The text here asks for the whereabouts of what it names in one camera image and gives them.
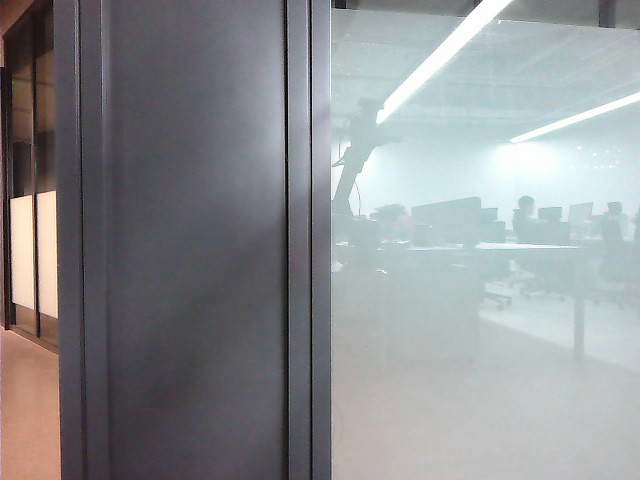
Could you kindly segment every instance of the wall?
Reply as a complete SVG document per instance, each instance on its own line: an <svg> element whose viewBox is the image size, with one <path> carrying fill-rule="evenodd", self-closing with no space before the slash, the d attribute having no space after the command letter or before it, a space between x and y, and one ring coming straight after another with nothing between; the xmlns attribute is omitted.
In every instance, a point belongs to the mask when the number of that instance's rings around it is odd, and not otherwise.
<svg viewBox="0 0 640 480"><path fill-rule="evenodd" d="M486 207L498 207L511 219L521 195L532 195L539 207L594 201L594 213L610 201L622 201L628 214L640 206L640 157L633 133L613 135L611 118L603 118L599 136L591 130L579 138L557 136L519 145L483 140L460 141L464 131L407 137L379 147L358 177L362 213L401 203L407 207L467 196L480 196ZM334 140L334 161L339 142ZM342 150L346 148L343 141ZM333 169L333 184L340 168ZM354 189L351 206L358 210Z"/></svg>
<svg viewBox="0 0 640 480"><path fill-rule="evenodd" d="M0 36L4 35L33 3L33 0L4 0L0 3ZM4 66L2 40L0 40L0 59L0 66Z"/></svg>

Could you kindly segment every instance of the door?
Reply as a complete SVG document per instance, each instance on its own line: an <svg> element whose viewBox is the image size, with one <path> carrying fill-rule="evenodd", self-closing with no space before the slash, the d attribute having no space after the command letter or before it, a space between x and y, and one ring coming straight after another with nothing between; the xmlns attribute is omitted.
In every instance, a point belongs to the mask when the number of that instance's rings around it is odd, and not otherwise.
<svg viewBox="0 0 640 480"><path fill-rule="evenodd" d="M7 317L55 347L58 338L53 11L31 9L5 36Z"/></svg>

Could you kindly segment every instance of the glass door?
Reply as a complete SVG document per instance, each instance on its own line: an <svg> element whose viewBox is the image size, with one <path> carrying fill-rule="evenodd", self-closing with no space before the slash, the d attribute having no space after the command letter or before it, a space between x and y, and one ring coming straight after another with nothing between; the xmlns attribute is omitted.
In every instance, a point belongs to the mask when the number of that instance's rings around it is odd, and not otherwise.
<svg viewBox="0 0 640 480"><path fill-rule="evenodd" d="M57 344L53 14L28 12L5 36L11 324Z"/></svg>
<svg viewBox="0 0 640 480"><path fill-rule="evenodd" d="M637 478L638 26L334 2L335 480Z"/></svg>

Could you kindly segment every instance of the fluorescent light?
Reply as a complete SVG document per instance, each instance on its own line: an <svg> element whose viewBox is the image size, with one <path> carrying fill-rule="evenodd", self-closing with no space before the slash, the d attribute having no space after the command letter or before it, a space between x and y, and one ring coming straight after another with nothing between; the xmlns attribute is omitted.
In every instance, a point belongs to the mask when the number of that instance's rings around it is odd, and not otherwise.
<svg viewBox="0 0 640 480"><path fill-rule="evenodd" d="M378 124L416 93L513 0L483 0L436 50L384 102Z"/></svg>
<svg viewBox="0 0 640 480"><path fill-rule="evenodd" d="M559 120L545 127L537 128L523 135L519 135L517 137L512 138L511 143L526 142L527 140L531 140L532 138L546 135L547 133L553 132L555 130L559 130L564 127L568 127L569 125L573 125L575 123L584 122L585 120L589 120L590 118L597 117L598 115L602 115L603 113L612 112L614 110L617 110L622 107L626 107L627 105L631 105L632 103L636 103L636 102L640 102L640 92L634 93L633 95L629 95L628 97L621 98L620 100L607 103L606 105L592 108L591 110L587 110L586 112L573 115L572 117L565 118L564 120Z"/></svg>

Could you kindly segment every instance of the window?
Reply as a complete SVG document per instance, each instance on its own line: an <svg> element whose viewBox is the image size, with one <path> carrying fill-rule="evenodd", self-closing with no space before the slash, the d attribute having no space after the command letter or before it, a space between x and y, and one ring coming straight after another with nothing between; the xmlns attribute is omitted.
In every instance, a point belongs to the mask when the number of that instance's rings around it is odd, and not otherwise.
<svg viewBox="0 0 640 480"><path fill-rule="evenodd" d="M10 322L57 343L53 11L33 8L5 36Z"/></svg>
<svg viewBox="0 0 640 480"><path fill-rule="evenodd" d="M640 11L615 3L334 2L334 479L637 475Z"/></svg>

